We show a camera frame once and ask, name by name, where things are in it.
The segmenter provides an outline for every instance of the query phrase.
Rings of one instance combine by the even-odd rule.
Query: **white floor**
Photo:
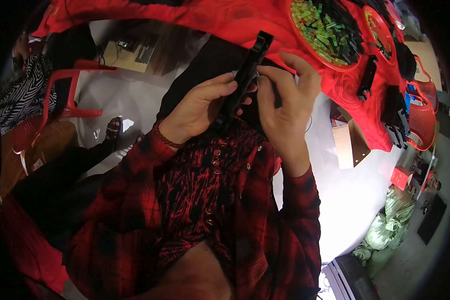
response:
[[[126,141],[132,144],[138,132],[148,132],[156,119],[163,95],[186,68],[163,77],[122,70],[116,73],[81,74],[79,107],[102,109],[97,118],[74,120],[79,143],[92,147],[104,139],[111,118],[123,116]],[[321,199],[320,251],[323,262],[352,250],[365,236],[373,218],[385,204],[392,171],[403,153],[394,147],[390,153],[372,152],[354,169],[340,170],[330,127],[330,99],[321,93],[316,100],[312,124],[306,134],[310,160]],[[116,166],[126,152],[117,151],[89,171],[103,173]],[[274,178],[274,191],[282,204],[283,177]]]

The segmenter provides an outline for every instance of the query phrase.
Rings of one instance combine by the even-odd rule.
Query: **plastic container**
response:
[[[293,17],[292,17],[292,9],[291,9],[291,6],[292,6],[292,2],[293,2],[294,0],[286,0],[285,1],[285,12],[287,13],[287,15],[288,15],[288,21],[290,22],[290,26],[292,27],[292,30],[293,30],[293,32],[295,33],[295,35],[296,35],[296,37],[297,37],[297,39],[303,44],[303,46],[317,59],[317,60],[319,60],[320,62],[322,62],[324,65],[326,65],[327,67],[329,67],[330,69],[333,69],[333,70],[335,70],[335,71],[339,71],[339,72],[350,72],[350,71],[352,71],[352,70],[354,70],[354,69],[356,69],[358,66],[359,66],[359,64],[360,64],[360,61],[361,61],[361,59],[362,59],[362,57],[363,57],[363,55],[361,55],[361,56],[358,56],[357,57],[357,63],[353,63],[353,64],[351,64],[351,65],[349,65],[349,66],[339,66],[339,65],[336,65],[336,64],[333,64],[333,63],[331,63],[331,62],[328,62],[328,61],[326,61],[326,60],[324,60],[313,48],[312,48],[312,46],[311,45],[309,45],[308,43],[307,43],[307,41],[302,37],[302,34],[300,33],[300,29],[298,29],[297,28],[297,26],[295,25],[295,21],[293,20]]]
[[[378,36],[378,39],[380,40],[380,42],[382,44],[386,43],[386,45],[390,45],[390,51],[391,51],[390,60],[388,60],[384,56],[384,54],[380,51],[380,49],[378,49],[374,46],[370,46],[370,48],[372,48],[372,50],[374,51],[375,55],[377,55],[377,57],[383,58],[390,65],[395,65],[397,63],[397,50],[395,49],[394,38],[392,37],[390,30],[388,30],[387,24],[382,19],[382,17],[378,14],[378,12],[376,10],[374,10],[372,7],[367,6],[367,5],[365,5],[363,7],[363,20],[366,24],[368,33],[370,34],[370,36],[372,37],[372,39],[374,41],[375,41],[375,38],[373,37],[372,28],[370,28],[370,26],[368,25],[369,23],[367,21],[366,12],[371,13],[371,16],[369,18],[373,18],[375,20],[375,23],[377,24],[377,27],[375,27],[373,29],[373,31],[375,31],[375,33],[377,33],[377,36]]]

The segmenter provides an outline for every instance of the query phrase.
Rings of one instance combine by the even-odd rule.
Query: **red tablecloth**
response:
[[[366,44],[373,37],[368,33],[359,6],[343,1],[357,19],[365,40],[366,53],[372,49]],[[372,96],[360,101],[356,92],[368,58],[350,72],[337,72],[315,59],[296,38],[288,20],[286,0],[187,0],[181,7],[161,4],[140,5],[128,0],[54,0],[48,8],[34,36],[62,32],[84,22],[106,19],[152,18],[209,32],[219,38],[246,48],[253,46],[258,31],[275,36],[267,58],[284,66],[278,51],[284,50],[304,58],[322,75],[322,92],[342,106],[359,125],[370,149],[390,152],[392,142],[380,123],[380,114],[386,87],[399,86],[405,94],[406,83],[398,66],[391,66],[379,57],[372,86]]]

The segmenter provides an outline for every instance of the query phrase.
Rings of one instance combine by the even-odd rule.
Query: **finger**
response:
[[[225,73],[220,76],[217,76],[215,78],[209,79],[207,81],[204,81],[198,85],[198,87],[205,87],[205,86],[211,86],[211,85],[219,85],[219,84],[228,84],[234,80],[233,73]]]
[[[193,91],[195,97],[203,100],[212,101],[223,96],[228,96],[237,89],[237,82],[234,80],[229,83],[197,86]]]
[[[258,66],[257,70],[260,75],[268,77],[268,79],[276,84],[278,92],[282,96],[284,106],[290,104],[290,101],[298,99],[297,84],[289,71],[271,66]]]
[[[322,77],[318,74],[317,70],[313,69],[313,67],[306,62],[306,60],[285,51],[280,51],[279,57],[287,67],[296,71],[296,74],[299,77],[298,89],[300,91],[307,91],[310,88],[313,88],[313,90],[317,89],[317,86],[319,86],[322,81]]]
[[[252,98],[250,98],[250,97],[245,98],[245,100],[243,100],[242,104],[243,105],[252,104]]]
[[[253,93],[257,91],[257,85],[250,83],[250,85],[247,87],[246,92],[247,93]]]
[[[275,95],[272,88],[272,83],[265,76],[258,77],[258,116],[262,125],[264,123],[271,123],[275,113]]]

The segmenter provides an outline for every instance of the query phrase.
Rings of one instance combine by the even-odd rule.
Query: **black plastic part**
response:
[[[368,57],[368,62],[366,63],[365,72],[362,76],[362,81],[360,82],[360,87],[356,92],[358,99],[366,101],[367,93],[370,93],[372,88],[373,78],[375,77],[375,72],[377,71],[378,59],[375,55],[370,55]]]
[[[218,112],[217,119],[211,124],[211,127],[219,134],[223,135],[230,125],[237,108],[239,108],[247,88],[252,82],[253,75],[257,71],[257,66],[262,63],[265,53],[267,53],[274,36],[262,30],[257,35],[255,45],[248,51],[245,61],[235,75],[235,81],[238,83],[236,90],[225,97],[222,107]]]

